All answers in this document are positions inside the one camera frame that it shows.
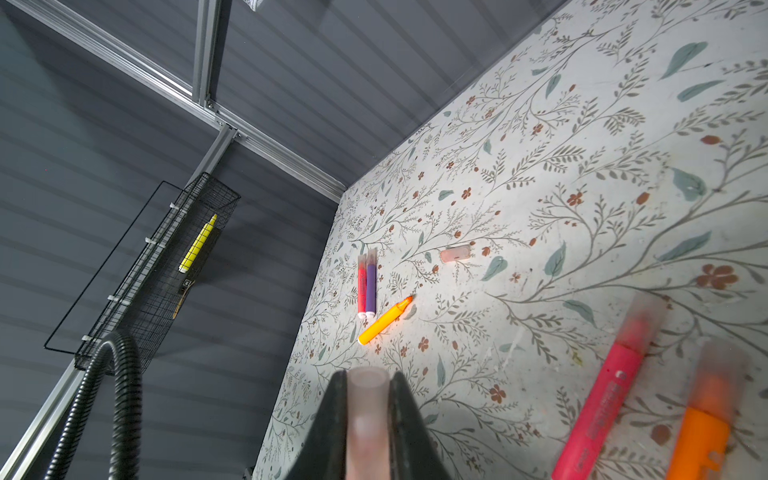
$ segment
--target vine print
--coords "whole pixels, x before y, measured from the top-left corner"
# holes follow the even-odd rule
[[[591,477],[661,480],[700,347],[752,357],[724,475],[768,456],[762,0],[575,0],[344,194],[254,478],[330,376],[402,371],[452,478],[549,478],[636,292],[667,318]],[[469,246],[443,263],[440,252]],[[379,251],[368,346],[356,257]]]

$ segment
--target translucent marker cap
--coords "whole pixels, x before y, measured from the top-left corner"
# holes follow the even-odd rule
[[[704,345],[688,406],[733,423],[744,391],[749,356],[727,340],[714,338]]]
[[[645,355],[666,316],[667,302],[649,293],[638,293],[616,335],[616,343]]]

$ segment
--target zip tie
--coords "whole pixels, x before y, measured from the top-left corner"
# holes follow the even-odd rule
[[[110,296],[108,296],[108,297],[107,297],[107,300],[109,300],[109,301],[111,301],[111,302],[118,302],[118,303],[122,303],[122,304],[123,304],[123,305],[125,305],[125,306],[129,306],[129,305],[131,305],[131,301],[130,301],[130,300],[126,300],[126,299],[119,299],[119,298],[117,298],[117,297],[116,297],[116,296],[114,296],[114,295],[110,295]]]

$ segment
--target black metal wire frame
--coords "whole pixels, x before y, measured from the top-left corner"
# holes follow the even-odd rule
[[[139,215],[163,183],[167,182],[162,182],[155,189]],[[109,256],[45,343],[46,349],[73,353],[78,369],[87,369],[101,338],[116,329],[130,333],[136,339],[142,369],[148,367],[176,318],[189,288],[194,284],[218,240],[221,229],[226,226],[240,199],[240,195],[205,173],[184,189],[169,185],[180,190],[180,194],[171,204],[168,214],[154,231],[114,295],[110,296],[90,332],[83,338],[78,351],[53,349],[48,347],[48,342],[106,264]],[[206,227],[214,214],[214,225]],[[135,221],[136,219],[128,227],[129,230]],[[206,229],[209,232],[207,240],[200,240],[198,235]],[[127,231],[118,241],[118,245],[126,234]],[[110,256],[118,245],[112,249]],[[191,264],[181,268],[187,252],[193,245],[198,247],[197,257]]]
[[[88,283],[85,284],[85,287],[83,288],[83,291],[80,292],[80,295],[78,295],[78,298],[74,299],[74,302],[69,307],[69,310],[67,310],[67,312],[64,314],[64,316],[61,318],[61,320],[59,320],[58,324],[56,325],[56,328],[54,328],[53,332],[51,332],[51,335],[48,336],[48,339],[45,340],[45,343],[43,344],[43,348],[45,348],[46,350],[51,350],[53,352],[70,353],[72,355],[75,354],[75,352],[72,352],[70,350],[55,349],[53,347],[48,346],[48,344],[51,342],[51,340],[53,339],[54,335],[56,335],[56,332],[58,331],[58,329],[61,328],[61,325],[64,324],[64,321],[67,319],[67,317],[72,312],[72,310],[74,310],[75,306],[77,306],[78,302],[80,301],[80,298],[82,298],[83,295],[85,295],[85,292],[88,290],[88,287],[90,287],[91,284],[94,282],[94,280],[96,280],[96,277],[101,272],[101,269],[104,268],[104,265],[107,264],[107,262],[109,261],[110,257],[112,257],[112,254],[114,253],[114,251],[118,249],[118,247],[120,246],[120,243],[123,241],[125,236],[128,235],[128,232],[131,231],[131,228],[133,228],[134,224],[137,222],[137,220],[139,219],[141,214],[147,208],[147,205],[149,205],[149,203],[152,201],[154,196],[157,195],[157,192],[160,190],[160,187],[162,187],[163,185],[170,185],[171,187],[173,187],[173,188],[175,188],[175,189],[177,189],[179,191],[182,191],[181,187],[177,187],[176,185],[172,184],[171,182],[166,182],[165,180],[161,181],[157,185],[157,187],[152,192],[152,195],[150,195],[149,198],[147,198],[147,201],[144,202],[144,205],[141,207],[141,210],[139,210],[139,213],[136,214],[136,217],[133,219],[131,224],[128,225],[128,228],[125,229],[125,231],[123,232],[123,235],[120,237],[118,242],[114,245],[114,247],[112,247],[112,250],[107,254],[107,257],[104,259],[104,261],[101,262],[101,265],[99,265],[98,270],[96,270],[96,273],[94,273],[94,275],[91,277],[91,279],[88,281]]]

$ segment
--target marker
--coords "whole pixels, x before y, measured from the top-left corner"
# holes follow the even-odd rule
[[[366,256],[357,256],[357,318],[366,319]]]
[[[716,338],[704,345],[667,480],[719,477],[748,365],[731,342]]]
[[[666,302],[657,296],[639,293],[632,300],[627,318],[554,467],[552,480],[586,480],[589,476],[666,312]]]
[[[368,252],[368,273],[366,274],[366,318],[372,321],[376,317],[376,265],[379,258],[376,249]]]
[[[409,296],[402,302],[396,304],[394,307],[389,309],[387,313],[384,315],[381,315],[381,318],[376,320],[376,322],[369,326],[368,329],[366,329],[365,332],[363,332],[359,337],[357,337],[357,341],[360,342],[360,345],[367,345],[368,342],[373,340],[373,337],[379,335],[386,327],[389,326],[390,323],[394,322],[397,317],[401,316],[403,312],[406,311],[406,307],[413,301],[413,295]]]
[[[184,257],[184,260],[181,261],[181,265],[179,265],[179,271],[182,273],[186,273],[189,271],[190,267],[192,266],[192,263],[194,262],[194,259],[197,258],[197,254],[200,252],[200,249],[203,248],[203,245],[205,244],[205,240],[207,240],[208,235],[210,235],[210,231],[214,229],[214,224],[216,223],[217,215],[214,214],[208,223],[203,225],[203,229],[200,230],[200,232],[197,234],[197,238],[194,239],[194,242],[192,243],[192,247],[190,247],[189,251],[187,252],[187,255]]]

